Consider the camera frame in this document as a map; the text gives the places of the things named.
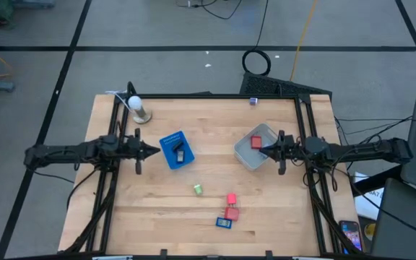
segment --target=phone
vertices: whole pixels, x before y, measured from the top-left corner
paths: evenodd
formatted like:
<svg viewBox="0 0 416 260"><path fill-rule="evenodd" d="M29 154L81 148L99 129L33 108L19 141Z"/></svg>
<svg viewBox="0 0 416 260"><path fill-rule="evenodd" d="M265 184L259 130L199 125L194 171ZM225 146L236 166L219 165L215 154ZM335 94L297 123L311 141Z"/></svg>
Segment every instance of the phone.
<svg viewBox="0 0 416 260"><path fill-rule="evenodd" d="M339 222L339 226L343 230L343 233L352 241L352 244L356 248L362 251L362 236L360 235L359 224L354 221L342 220ZM345 254L348 254L346 248L342 246L342 250Z"/></svg>

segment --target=blue container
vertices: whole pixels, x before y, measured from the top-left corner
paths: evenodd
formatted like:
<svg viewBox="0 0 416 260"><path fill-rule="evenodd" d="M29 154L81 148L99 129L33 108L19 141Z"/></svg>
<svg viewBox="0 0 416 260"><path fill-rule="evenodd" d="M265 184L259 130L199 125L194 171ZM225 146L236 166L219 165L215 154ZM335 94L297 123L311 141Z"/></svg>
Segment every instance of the blue container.
<svg viewBox="0 0 416 260"><path fill-rule="evenodd" d="M178 155L176 152L173 152L173 145L179 140L182 140L183 142L182 147L179 148L184 151L184 161L182 163L177 162ZM194 154L192 153L189 143L187 142L182 131L178 131L160 139L160 145L162 146L163 153L165 153L166 161L168 162L171 170L179 169L195 160Z"/></svg>

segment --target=red cube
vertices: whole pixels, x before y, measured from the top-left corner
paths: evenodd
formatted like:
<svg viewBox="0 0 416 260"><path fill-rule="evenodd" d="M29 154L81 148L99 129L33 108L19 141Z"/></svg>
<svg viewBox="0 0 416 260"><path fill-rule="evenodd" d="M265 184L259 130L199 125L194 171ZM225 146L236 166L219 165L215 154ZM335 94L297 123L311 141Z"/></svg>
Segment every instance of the red cube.
<svg viewBox="0 0 416 260"><path fill-rule="evenodd" d="M238 208L226 207L224 211L224 218L232 221L238 220L240 211Z"/></svg>
<svg viewBox="0 0 416 260"><path fill-rule="evenodd" d="M251 136L251 149L260 149L260 148L261 148L261 137Z"/></svg>

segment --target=gray container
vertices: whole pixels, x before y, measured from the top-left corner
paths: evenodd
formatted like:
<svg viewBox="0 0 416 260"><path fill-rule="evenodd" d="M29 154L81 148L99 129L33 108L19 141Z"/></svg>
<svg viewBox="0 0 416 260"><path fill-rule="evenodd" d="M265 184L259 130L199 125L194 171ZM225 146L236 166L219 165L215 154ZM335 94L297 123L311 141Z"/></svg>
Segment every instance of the gray container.
<svg viewBox="0 0 416 260"><path fill-rule="evenodd" d="M249 170L256 170L266 160L267 156L260 153L259 149L251 149L251 136L261 137L261 146L266 147L277 141L277 135L265 123L260 123L240 141L234 144L234 153L237 159Z"/></svg>

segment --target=small purple object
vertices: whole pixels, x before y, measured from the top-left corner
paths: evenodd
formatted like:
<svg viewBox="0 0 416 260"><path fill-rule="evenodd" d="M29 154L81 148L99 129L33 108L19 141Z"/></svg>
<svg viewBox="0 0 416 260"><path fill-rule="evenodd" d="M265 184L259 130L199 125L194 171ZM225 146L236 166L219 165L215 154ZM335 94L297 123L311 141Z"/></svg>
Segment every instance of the small purple object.
<svg viewBox="0 0 416 260"><path fill-rule="evenodd" d="M257 97L250 97L250 105L256 105L258 103Z"/></svg>

